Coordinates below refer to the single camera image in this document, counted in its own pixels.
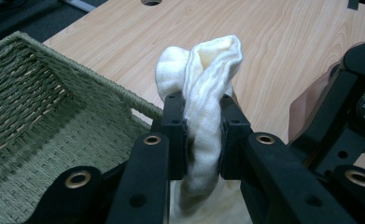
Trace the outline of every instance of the woven basket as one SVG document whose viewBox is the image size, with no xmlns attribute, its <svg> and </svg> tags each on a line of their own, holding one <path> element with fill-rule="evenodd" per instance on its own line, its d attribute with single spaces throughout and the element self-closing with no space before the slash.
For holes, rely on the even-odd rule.
<svg viewBox="0 0 365 224">
<path fill-rule="evenodd" d="M 161 110 L 28 35 L 0 41 L 0 223 L 22 223 L 63 171 L 105 172 Z"/>
</svg>

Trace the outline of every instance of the brass insert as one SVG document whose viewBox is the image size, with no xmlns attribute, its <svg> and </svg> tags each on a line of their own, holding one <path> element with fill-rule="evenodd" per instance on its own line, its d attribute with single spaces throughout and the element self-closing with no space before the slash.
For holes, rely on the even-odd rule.
<svg viewBox="0 0 365 224">
<path fill-rule="evenodd" d="M 69 189 L 78 189 L 80 187 L 85 186 L 87 183 L 89 183 L 90 179 L 91 179 L 91 174 L 89 172 L 78 171 L 78 172 L 74 172 L 73 174 L 71 174 L 65 180 L 65 185 Z"/>
<path fill-rule="evenodd" d="M 345 173 L 345 177 L 354 184 L 360 185 L 365 188 L 365 174 L 360 171 L 348 170 Z"/>
<path fill-rule="evenodd" d="M 144 143 L 147 145 L 156 145 L 160 143 L 160 141 L 161 141 L 160 137 L 156 135 L 151 135 L 144 139 Z"/>
<path fill-rule="evenodd" d="M 258 142 L 265 145 L 271 145 L 275 142 L 275 140 L 271 136 L 265 134 L 258 135 L 257 140 Z"/>
</svg>

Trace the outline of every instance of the wooden table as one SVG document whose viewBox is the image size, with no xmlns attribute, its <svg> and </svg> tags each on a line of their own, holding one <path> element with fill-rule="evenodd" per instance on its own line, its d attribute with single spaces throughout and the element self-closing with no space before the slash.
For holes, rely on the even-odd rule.
<svg viewBox="0 0 365 224">
<path fill-rule="evenodd" d="M 255 131 L 288 140 L 288 109 L 347 49 L 365 41 L 365 5 L 348 0 L 109 0 L 46 45 L 162 107 L 155 66 L 170 46 L 224 35 L 243 45 L 233 80 Z"/>
</svg>

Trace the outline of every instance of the black plastic part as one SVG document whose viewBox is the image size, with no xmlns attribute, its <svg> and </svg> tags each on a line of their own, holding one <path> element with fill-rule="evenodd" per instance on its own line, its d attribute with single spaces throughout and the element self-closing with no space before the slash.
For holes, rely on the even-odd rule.
<svg viewBox="0 0 365 224">
<path fill-rule="evenodd" d="M 183 118 L 184 99 L 182 92 L 169 94 L 165 98 L 161 120 L 154 120 L 152 132 L 167 135 L 170 141 L 170 180 L 182 179 L 188 170 L 188 129 Z"/>
<path fill-rule="evenodd" d="M 358 10 L 359 0 L 348 0 L 347 8 Z"/>
<path fill-rule="evenodd" d="M 358 223 L 365 223 L 365 169 L 353 165 L 337 167 L 329 189 Z"/>
<path fill-rule="evenodd" d="M 224 179 L 241 179 L 241 154 L 252 133 L 251 124 L 234 100 L 224 95 L 220 101 L 222 117 L 222 151 L 219 172 Z"/>
<path fill-rule="evenodd" d="M 70 185 L 88 182 L 77 188 L 68 188 L 68 177 L 85 172 L 90 176 L 76 175 Z M 94 223 L 101 222 L 99 211 L 105 199 L 101 190 L 101 172 L 90 166 L 78 166 L 62 173 L 42 196 L 36 210 L 25 223 Z"/>
<path fill-rule="evenodd" d="M 352 103 L 351 90 L 357 82 L 357 76 L 347 72 L 335 75 L 331 79 L 303 131 L 297 139 L 289 143 L 289 147 L 301 161 L 307 162 L 309 157 L 323 150 L 322 147 L 326 144 L 324 142 L 337 137 L 340 126 L 346 123 L 348 108 Z"/>
<path fill-rule="evenodd" d="M 103 174 L 103 186 L 105 192 L 111 193 L 118 189 L 126 165 L 127 161 L 119 164 L 118 166 Z"/>
<path fill-rule="evenodd" d="M 334 65 L 334 67 L 330 71 L 330 79 L 333 77 L 334 74 L 337 74 L 340 69 L 340 64 Z"/>
<path fill-rule="evenodd" d="M 244 158 L 250 165 L 244 169 L 241 191 L 254 223 L 354 222 L 276 136 L 249 135 Z"/>
<path fill-rule="evenodd" d="M 353 164 L 365 151 L 365 44 L 350 49 L 291 150 L 319 175 Z"/>
<path fill-rule="evenodd" d="M 167 223 L 169 141 L 161 133 L 137 138 L 105 223 Z"/>
</svg>

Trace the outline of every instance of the screw hole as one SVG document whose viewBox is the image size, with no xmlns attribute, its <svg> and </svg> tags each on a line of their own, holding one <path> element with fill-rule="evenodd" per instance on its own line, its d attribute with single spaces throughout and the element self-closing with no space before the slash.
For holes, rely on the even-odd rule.
<svg viewBox="0 0 365 224">
<path fill-rule="evenodd" d="M 130 205 L 132 207 L 141 207 L 147 203 L 147 196 L 145 194 L 135 194 L 130 198 Z"/>
<path fill-rule="evenodd" d="M 325 171 L 324 175 L 325 176 L 330 176 L 331 175 L 331 171 L 330 170 Z"/>
<path fill-rule="evenodd" d="M 340 151 L 337 156 L 340 158 L 340 159 L 347 159 L 348 158 L 348 153 L 346 151 Z"/>
<path fill-rule="evenodd" d="M 304 200 L 310 206 L 313 206 L 313 207 L 320 207 L 320 206 L 322 206 L 322 201 L 320 199 L 318 199 L 318 197 L 316 197 L 313 194 L 306 195 L 306 197 L 305 197 Z"/>
<path fill-rule="evenodd" d="M 141 3 L 147 7 L 154 7 L 161 3 L 161 0 L 141 0 Z"/>
<path fill-rule="evenodd" d="M 258 142 L 262 143 L 262 144 L 266 144 L 266 145 L 271 145 L 275 142 L 275 140 L 268 135 L 259 135 L 257 136 L 257 140 Z"/>
<path fill-rule="evenodd" d="M 357 174 L 352 174 L 352 176 L 353 176 L 354 179 L 365 183 L 365 176 L 357 175 Z"/>
<path fill-rule="evenodd" d="M 76 175 L 76 176 L 72 177 L 71 182 L 76 184 L 76 183 L 84 181 L 84 179 L 86 179 L 85 175 Z"/>
<path fill-rule="evenodd" d="M 160 137 L 155 135 L 148 136 L 144 139 L 144 143 L 147 145 L 156 145 L 160 143 L 160 141 L 161 141 Z"/>
</svg>

